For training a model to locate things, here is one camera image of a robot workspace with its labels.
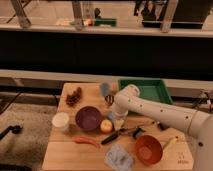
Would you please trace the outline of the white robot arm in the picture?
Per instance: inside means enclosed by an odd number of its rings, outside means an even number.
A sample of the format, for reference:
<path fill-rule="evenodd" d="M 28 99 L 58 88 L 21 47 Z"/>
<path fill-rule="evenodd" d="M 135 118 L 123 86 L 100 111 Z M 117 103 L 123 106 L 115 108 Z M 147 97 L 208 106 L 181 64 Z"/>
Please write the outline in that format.
<path fill-rule="evenodd" d="M 199 110 L 139 98 L 139 88 L 130 84 L 114 96 L 113 111 L 133 111 L 175 128 L 197 140 L 192 171 L 213 171 L 213 115 Z"/>

